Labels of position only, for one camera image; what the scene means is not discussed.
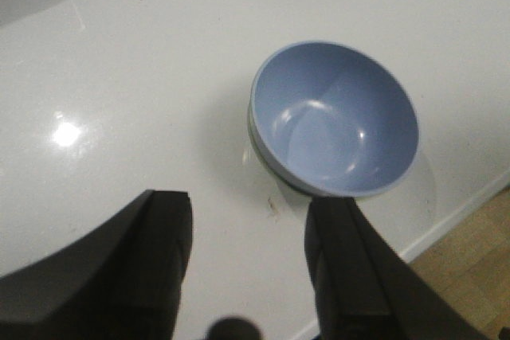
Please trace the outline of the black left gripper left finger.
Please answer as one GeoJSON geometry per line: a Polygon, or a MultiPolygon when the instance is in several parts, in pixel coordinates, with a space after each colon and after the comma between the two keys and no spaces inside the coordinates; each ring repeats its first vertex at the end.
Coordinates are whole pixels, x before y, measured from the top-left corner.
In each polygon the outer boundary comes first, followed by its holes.
{"type": "Polygon", "coordinates": [[[187,193],[142,192],[79,240],[2,277],[2,338],[171,338],[192,227],[187,193]]]}

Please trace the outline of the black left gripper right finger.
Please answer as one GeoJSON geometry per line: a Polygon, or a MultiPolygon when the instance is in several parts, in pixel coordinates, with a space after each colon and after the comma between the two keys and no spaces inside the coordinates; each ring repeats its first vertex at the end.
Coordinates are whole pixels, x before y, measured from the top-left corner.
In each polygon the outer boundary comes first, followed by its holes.
{"type": "Polygon", "coordinates": [[[322,339],[482,339],[375,231],[354,199],[314,197],[304,250],[322,339]]]}

